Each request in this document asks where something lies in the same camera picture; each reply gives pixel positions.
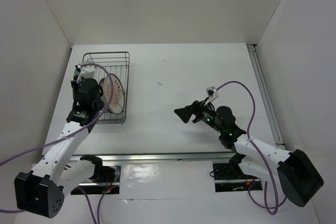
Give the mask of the orange sunburst plate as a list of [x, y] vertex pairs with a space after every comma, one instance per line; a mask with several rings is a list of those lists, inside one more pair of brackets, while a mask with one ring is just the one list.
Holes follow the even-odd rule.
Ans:
[[112, 94], [109, 110], [113, 114], [121, 114], [125, 105], [124, 88], [120, 79], [116, 75], [111, 73], [109, 76], [111, 77], [113, 86], [111, 86], [110, 78], [106, 77], [103, 83], [105, 100], [108, 102]]

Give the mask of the green red ring plate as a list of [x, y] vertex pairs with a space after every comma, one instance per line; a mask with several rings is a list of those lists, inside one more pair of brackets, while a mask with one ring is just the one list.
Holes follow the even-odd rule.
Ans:
[[104, 92], [104, 83], [105, 83], [105, 78], [102, 78], [100, 81], [99, 81], [99, 85], [102, 89], [102, 91]]

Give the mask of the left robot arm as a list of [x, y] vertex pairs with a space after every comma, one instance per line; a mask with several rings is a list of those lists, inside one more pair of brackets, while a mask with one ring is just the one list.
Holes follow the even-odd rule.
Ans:
[[60, 142], [54, 144], [29, 172], [20, 172], [14, 180], [19, 210], [53, 218], [59, 213], [65, 197], [79, 184], [86, 179], [96, 182], [103, 177], [102, 159], [96, 156], [84, 155], [76, 163], [68, 164], [103, 109], [103, 89], [93, 78], [72, 80], [71, 87], [73, 106]]

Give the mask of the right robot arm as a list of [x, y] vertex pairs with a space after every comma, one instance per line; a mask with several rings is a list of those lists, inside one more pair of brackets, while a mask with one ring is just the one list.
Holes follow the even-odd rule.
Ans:
[[298, 207], [304, 207], [324, 184], [305, 152], [282, 150], [248, 136], [236, 125], [236, 118], [227, 106], [212, 110], [204, 101], [194, 101], [174, 113], [184, 123], [193, 116], [193, 123], [204, 122], [219, 133], [221, 144], [235, 152], [229, 160], [229, 172], [235, 178], [249, 175], [275, 182]]

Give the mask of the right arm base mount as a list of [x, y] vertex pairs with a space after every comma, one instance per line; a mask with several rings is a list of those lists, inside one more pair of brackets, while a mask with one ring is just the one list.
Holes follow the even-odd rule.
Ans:
[[212, 169], [209, 172], [214, 180], [216, 193], [229, 193], [251, 190], [262, 191], [260, 179], [251, 175], [245, 175], [230, 163], [235, 154], [232, 152], [211, 152], [209, 158], [212, 161]]

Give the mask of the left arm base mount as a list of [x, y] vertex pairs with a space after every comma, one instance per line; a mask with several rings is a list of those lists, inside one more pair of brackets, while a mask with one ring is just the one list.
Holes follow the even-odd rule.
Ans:
[[107, 194], [119, 194], [120, 190], [120, 176], [121, 176], [121, 165], [120, 164], [110, 164], [105, 163], [103, 159], [99, 156], [93, 155], [83, 155], [75, 156], [71, 159], [66, 168], [71, 168], [76, 161], [93, 161], [93, 163], [98, 165], [98, 171], [85, 179], [80, 183], [81, 187], [88, 195], [101, 195], [107, 190]]

